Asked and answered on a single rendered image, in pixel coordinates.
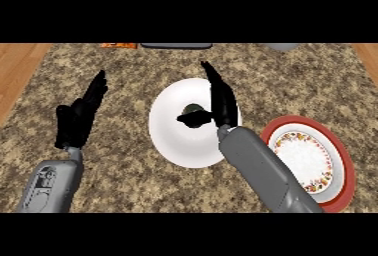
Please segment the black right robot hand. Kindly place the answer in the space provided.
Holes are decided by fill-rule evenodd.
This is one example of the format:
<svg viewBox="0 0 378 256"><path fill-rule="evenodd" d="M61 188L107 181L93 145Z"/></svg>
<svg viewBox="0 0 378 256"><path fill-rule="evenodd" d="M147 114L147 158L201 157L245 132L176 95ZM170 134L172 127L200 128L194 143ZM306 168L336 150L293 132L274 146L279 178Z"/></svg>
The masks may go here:
<svg viewBox="0 0 378 256"><path fill-rule="evenodd" d="M223 81L223 78L210 62L203 61L201 66L206 70L210 81L212 110L192 111L179 115L176 120L189 128L200 128L212 121L216 122L217 128L223 125L234 128L238 126L238 106L234 90Z"/></svg>

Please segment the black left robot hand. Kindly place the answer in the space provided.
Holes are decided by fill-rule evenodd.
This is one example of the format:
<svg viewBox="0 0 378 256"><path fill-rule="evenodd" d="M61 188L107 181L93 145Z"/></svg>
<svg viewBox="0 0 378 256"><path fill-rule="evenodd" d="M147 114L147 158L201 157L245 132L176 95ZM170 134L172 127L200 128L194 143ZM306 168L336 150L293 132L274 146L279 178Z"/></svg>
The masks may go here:
<svg viewBox="0 0 378 256"><path fill-rule="evenodd" d="M105 71L101 70L90 82L85 96L77 98L71 105L59 105L56 107L56 148L83 148L107 91Z"/></svg>

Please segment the dark green squash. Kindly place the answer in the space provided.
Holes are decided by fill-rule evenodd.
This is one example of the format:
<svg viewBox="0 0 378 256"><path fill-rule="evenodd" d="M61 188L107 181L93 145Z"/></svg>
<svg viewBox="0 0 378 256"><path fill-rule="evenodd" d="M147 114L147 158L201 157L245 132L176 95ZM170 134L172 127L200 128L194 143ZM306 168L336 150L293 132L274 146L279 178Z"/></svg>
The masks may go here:
<svg viewBox="0 0 378 256"><path fill-rule="evenodd" d="M192 103L185 107L183 114L192 113L192 112L197 112L197 111L203 111L203 110L204 110L203 106Z"/></svg>

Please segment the white plate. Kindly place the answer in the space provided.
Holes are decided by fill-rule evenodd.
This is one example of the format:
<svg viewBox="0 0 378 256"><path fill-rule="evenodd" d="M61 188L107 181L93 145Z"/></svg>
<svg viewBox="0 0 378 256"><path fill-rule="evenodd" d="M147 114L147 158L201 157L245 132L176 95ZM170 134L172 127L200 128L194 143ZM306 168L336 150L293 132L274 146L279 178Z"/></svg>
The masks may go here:
<svg viewBox="0 0 378 256"><path fill-rule="evenodd" d="M212 110L210 81L189 78L175 82L158 94L149 112L149 135L164 158L185 168L204 168L223 160L216 122L189 128L176 120L189 104ZM238 126L243 124L238 108Z"/></svg>

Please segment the red rimmed floral plate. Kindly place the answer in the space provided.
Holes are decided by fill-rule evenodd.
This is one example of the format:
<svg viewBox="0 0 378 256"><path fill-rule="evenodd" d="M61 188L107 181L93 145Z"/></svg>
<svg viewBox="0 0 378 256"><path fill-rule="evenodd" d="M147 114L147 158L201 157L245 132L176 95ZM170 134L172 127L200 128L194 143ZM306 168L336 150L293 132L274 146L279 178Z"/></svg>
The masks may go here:
<svg viewBox="0 0 378 256"><path fill-rule="evenodd" d="M356 174L337 135L313 119L287 115L269 122L262 139L324 211L341 212L355 196Z"/></svg>

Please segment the dark grey flat tray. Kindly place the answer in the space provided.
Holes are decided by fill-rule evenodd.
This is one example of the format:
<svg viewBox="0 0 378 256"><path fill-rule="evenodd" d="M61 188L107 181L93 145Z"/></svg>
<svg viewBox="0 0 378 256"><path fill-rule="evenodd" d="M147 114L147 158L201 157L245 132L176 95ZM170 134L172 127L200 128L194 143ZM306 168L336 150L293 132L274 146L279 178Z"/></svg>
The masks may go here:
<svg viewBox="0 0 378 256"><path fill-rule="evenodd" d="M213 47L213 43L141 43L142 47L152 49L203 50Z"/></svg>

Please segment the pale grey round object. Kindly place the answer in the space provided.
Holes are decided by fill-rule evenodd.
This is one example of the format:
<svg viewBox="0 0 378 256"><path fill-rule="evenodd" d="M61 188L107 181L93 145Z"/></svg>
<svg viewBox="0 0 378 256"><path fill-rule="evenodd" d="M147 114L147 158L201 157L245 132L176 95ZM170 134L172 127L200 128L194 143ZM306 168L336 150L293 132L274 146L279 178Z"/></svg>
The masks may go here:
<svg viewBox="0 0 378 256"><path fill-rule="evenodd" d="M299 47L297 43L266 43L266 46L278 51L287 52Z"/></svg>

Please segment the orange packet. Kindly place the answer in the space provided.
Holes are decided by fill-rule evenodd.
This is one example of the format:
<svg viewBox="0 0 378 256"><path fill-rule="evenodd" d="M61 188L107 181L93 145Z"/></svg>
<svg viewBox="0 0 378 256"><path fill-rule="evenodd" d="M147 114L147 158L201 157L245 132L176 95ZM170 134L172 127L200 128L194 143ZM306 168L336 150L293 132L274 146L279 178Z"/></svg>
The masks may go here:
<svg viewBox="0 0 378 256"><path fill-rule="evenodd" d="M102 43L101 48L138 49L138 44L136 43Z"/></svg>

